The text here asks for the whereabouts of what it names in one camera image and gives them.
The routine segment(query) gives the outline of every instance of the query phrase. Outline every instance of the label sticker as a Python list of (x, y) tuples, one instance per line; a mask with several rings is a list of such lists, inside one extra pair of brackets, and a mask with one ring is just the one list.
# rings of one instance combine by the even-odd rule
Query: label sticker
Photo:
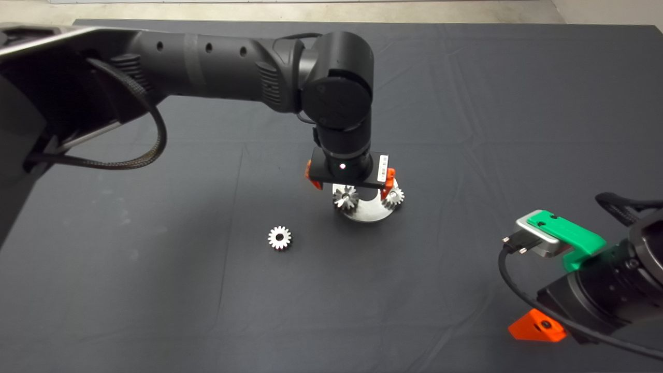
[(380, 183), (385, 183), (387, 181), (387, 167), (389, 166), (389, 156), (382, 154), (380, 156), (380, 164), (377, 169), (377, 180)]

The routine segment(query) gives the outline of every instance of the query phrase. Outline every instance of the screw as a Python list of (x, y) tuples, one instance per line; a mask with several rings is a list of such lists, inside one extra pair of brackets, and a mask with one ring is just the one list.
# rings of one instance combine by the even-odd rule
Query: screw
[(637, 259), (631, 258), (631, 259), (626, 261), (626, 268), (636, 269), (639, 264), (640, 264), (640, 262)]

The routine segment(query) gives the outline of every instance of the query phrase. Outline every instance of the orange bracket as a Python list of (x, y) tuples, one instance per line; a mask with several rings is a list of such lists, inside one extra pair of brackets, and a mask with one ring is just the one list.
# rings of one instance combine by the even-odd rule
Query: orange bracket
[(520, 340), (559, 342), (566, 337), (564, 327), (538, 309), (532, 309), (509, 326), (509, 333)]
[(306, 163), (306, 171), (304, 171), (304, 177), (306, 177), (307, 180), (313, 184), (314, 187), (316, 187), (318, 190), (322, 190), (322, 183), (320, 181), (313, 181), (311, 178), (308, 176), (308, 172), (311, 170), (311, 160), (308, 160), (308, 163)]
[(385, 181), (385, 188), (382, 190), (381, 198), (385, 199), (391, 188), (394, 187), (394, 178), (396, 177), (396, 169), (387, 169), (387, 181)]

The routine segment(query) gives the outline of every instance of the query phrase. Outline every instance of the gear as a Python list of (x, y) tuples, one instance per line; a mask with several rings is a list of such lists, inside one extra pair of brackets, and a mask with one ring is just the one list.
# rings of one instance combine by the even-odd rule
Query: gear
[(333, 204), (341, 210), (354, 210), (359, 203), (359, 193), (354, 186), (341, 185), (333, 193)]
[(290, 230), (284, 226), (274, 227), (269, 232), (269, 244), (274, 250), (283, 251), (288, 248), (292, 241), (292, 234)]
[(403, 193), (400, 188), (393, 187), (389, 193), (387, 193), (387, 197), (382, 200), (382, 205), (389, 210), (394, 210), (403, 203), (403, 200), (405, 200), (405, 193)]

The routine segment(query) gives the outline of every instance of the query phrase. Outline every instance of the black cable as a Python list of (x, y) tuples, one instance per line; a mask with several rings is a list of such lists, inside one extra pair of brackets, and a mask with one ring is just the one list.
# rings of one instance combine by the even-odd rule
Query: black cable
[(91, 169), (102, 169), (102, 170), (130, 170), (138, 169), (145, 167), (150, 163), (154, 162), (161, 153), (163, 153), (164, 148), (166, 147), (167, 133), (166, 133), (166, 124), (164, 123), (161, 113), (152, 104), (148, 97), (147, 91), (130, 76), (126, 75), (124, 72), (112, 67), (105, 62), (96, 60), (94, 58), (88, 58), (87, 61), (97, 68), (99, 71), (107, 74), (108, 76), (114, 78), (120, 84), (122, 84), (129, 93), (147, 110), (154, 122), (156, 123), (156, 143), (152, 148), (147, 151), (147, 153), (141, 155), (140, 157), (131, 159), (130, 161), (123, 162), (100, 162), (94, 161), (92, 159), (85, 159), (79, 157), (73, 157), (69, 155), (61, 154), (45, 154), (45, 153), (31, 153), (26, 158), (27, 162), (30, 163), (58, 163), (61, 165), (70, 165), (78, 167), (87, 167)]
[(300, 33), (300, 34), (292, 34), (288, 35), (286, 37), (280, 37), (281, 39), (306, 39), (306, 38), (319, 38), (321, 37), (321, 33)]
[(636, 212), (663, 208), (663, 200), (633, 200), (611, 192), (599, 193), (594, 199), (604, 210), (625, 226), (631, 226), (639, 220), (627, 208), (632, 208)]
[(663, 360), (663, 351), (661, 350), (655, 350), (653, 348), (641, 346), (639, 344), (635, 344), (626, 340), (622, 340), (619, 338), (615, 338), (613, 336), (605, 335), (603, 333), (599, 333), (597, 331), (594, 331), (590, 328), (587, 328), (581, 324), (576, 323), (575, 321), (572, 321), (561, 314), (547, 308), (543, 304), (541, 304), (539, 301), (530, 298), (529, 295), (527, 295), (525, 292), (521, 291), (518, 286), (513, 282), (511, 279), (511, 276), (509, 275), (507, 271), (507, 255), (509, 255), (510, 252), (507, 248), (503, 248), (502, 251), (499, 253), (499, 259), (498, 259), (498, 266), (499, 266), (499, 273), (502, 275), (502, 279), (504, 279), (504, 282), (507, 283), (507, 286), (513, 291), (518, 297), (520, 297), (525, 303), (529, 304), (531, 307), (538, 309), (539, 311), (543, 312), (550, 318), (554, 319), (555, 321), (559, 322), (566, 328), (580, 333), (582, 335), (585, 335), (589, 337), (590, 339), (596, 340), (598, 342), (602, 342), (605, 344), (609, 344), (610, 346), (621, 348), (622, 350), (626, 350), (629, 352), (633, 352), (635, 354), (647, 356), (650, 358), (654, 358), (657, 360)]

